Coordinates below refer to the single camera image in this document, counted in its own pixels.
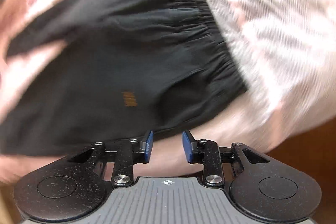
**crosshair symbol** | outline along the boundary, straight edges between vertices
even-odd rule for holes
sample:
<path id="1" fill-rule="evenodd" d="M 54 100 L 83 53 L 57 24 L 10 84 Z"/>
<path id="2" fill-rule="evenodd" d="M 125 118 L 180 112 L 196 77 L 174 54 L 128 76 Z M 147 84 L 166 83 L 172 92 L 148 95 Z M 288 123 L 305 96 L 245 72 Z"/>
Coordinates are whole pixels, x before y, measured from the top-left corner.
<path id="1" fill-rule="evenodd" d="M 172 183 L 174 183 L 174 182 L 171 181 L 171 180 L 169 180 L 169 179 L 167 179 L 167 180 L 165 180 L 163 183 L 166 184 L 166 185 L 170 185 L 170 184 L 172 184 Z"/>

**round pad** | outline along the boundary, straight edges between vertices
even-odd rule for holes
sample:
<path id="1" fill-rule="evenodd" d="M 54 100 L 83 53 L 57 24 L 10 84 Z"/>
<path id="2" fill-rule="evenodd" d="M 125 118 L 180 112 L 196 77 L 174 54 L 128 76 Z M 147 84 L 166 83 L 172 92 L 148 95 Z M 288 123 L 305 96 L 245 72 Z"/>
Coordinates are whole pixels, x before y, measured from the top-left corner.
<path id="1" fill-rule="evenodd" d="M 64 198 L 71 195 L 76 188 L 76 181 L 67 176 L 48 177 L 37 186 L 38 192 L 46 198 Z"/>
<path id="2" fill-rule="evenodd" d="M 269 198 L 286 199 L 294 196 L 298 191 L 298 187 L 290 179 L 269 177 L 259 182 L 259 190 Z"/>

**black shorts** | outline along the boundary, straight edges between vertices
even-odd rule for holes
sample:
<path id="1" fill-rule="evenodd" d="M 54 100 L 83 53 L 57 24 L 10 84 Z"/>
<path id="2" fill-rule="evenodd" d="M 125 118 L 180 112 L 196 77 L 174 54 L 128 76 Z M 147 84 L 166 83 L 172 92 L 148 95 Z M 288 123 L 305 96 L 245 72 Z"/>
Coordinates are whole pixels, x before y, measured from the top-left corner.
<path id="1" fill-rule="evenodd" d="M 7 56 L 68 46 L 0 126 L 1 152 L 62 155 L 91 142 L 170 136 L 246 91 L 206 0 L 63 0 Z"/>

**blue clip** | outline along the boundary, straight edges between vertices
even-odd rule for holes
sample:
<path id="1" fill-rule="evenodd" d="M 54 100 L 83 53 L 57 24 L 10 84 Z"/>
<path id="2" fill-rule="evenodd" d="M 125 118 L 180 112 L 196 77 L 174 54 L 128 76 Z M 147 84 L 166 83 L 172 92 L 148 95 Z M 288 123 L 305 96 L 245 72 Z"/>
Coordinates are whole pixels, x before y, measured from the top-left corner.
<path id="1" fill-rule="evenodd" d="M 148 135 L 146 140 L 146 148 L 145 148 L 145 161 L 149 162 L 151 158 L 152 148 L 153 148 L 153 139 L 154 139 L 154 132 L 151 131 Z"/>
<path id="2" fill-rule="evenodd" d="M 185 157 L 187 158 L 188 163 L 193 160 L 193 151 L 191 146 L 191 141 L 185 131 L 182 133 L 182 145 L 185 153 Z"/>

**fabric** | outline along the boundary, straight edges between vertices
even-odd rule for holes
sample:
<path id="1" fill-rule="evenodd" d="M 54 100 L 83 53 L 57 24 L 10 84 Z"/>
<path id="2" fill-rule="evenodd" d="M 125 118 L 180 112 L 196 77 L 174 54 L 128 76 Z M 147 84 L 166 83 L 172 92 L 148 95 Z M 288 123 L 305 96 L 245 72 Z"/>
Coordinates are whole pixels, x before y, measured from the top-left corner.
<path id="1" fill-rule="evenodd" d="M 0 5 L 0 122 L 67 46 L 54 41 L 5 61 L 9 42 L 59 1 L 4 0 Z M 248 91 L 193 128 L 196 139 L 221 146 L 242 142 L 267 152 L 335 116 L 336 0 L 206 1 Z M 0 181 L 14 182 L 56 158 L 2 154 Z M 134 174 L 168 177 L 201 169 L 186 162 L 181 136 L 174 135 L 156 140 L 150 163 L 135 165 Z"/>
<path id="2" fill-rule="evenodd" d="M 62 155 L 97 140 L 174 135 L 246 91 L 206 0 L 63 0 L 7 56 L 63 39 L 0 125 L 5 154 Z"/>

